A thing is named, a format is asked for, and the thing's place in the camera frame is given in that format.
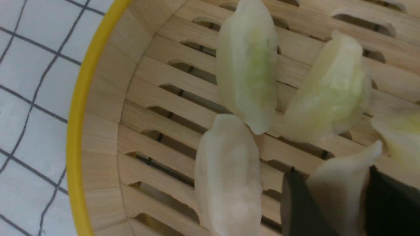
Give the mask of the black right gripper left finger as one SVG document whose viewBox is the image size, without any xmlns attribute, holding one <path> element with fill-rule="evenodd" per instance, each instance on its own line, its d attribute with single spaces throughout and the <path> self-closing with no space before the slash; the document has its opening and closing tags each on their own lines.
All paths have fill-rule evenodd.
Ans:
<svg viewBox="0 0 420 236">
<path fill-rule="evenodd" d="M 281 198 L 284 236 L 337 236 L 311 196 L 302 175 L 292 167 L 284 173 Z"/>
</svg>

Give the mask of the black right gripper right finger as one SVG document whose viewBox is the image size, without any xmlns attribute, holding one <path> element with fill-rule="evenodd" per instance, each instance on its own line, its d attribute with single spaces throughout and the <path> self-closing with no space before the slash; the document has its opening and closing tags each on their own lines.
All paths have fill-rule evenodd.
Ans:
<svg viewBox="0 0 420 236">
<path fill-rule="evenodd" d="M 368 236 L 418 236 L 419 190 L 370 167 L 365 229 Z"/>
</svg>

